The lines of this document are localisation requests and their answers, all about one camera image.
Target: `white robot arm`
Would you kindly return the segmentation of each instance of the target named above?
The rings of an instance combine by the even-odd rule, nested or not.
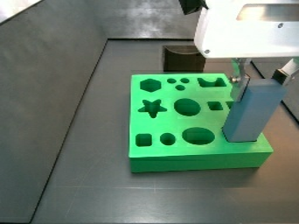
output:
[[[299,74],[299,0],[206,0],[194,42],[206,58],[233,58],[236,73],[224,133],[256,141]],[[250,80],[252,58],[294,57],[270,80]]]

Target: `green foam block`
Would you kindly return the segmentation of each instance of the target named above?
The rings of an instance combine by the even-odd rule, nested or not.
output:
[[[131,81],[131,172],[260,167],[274,152],[264,134],[230,143],[234,104],[224,73],[137,74]]]

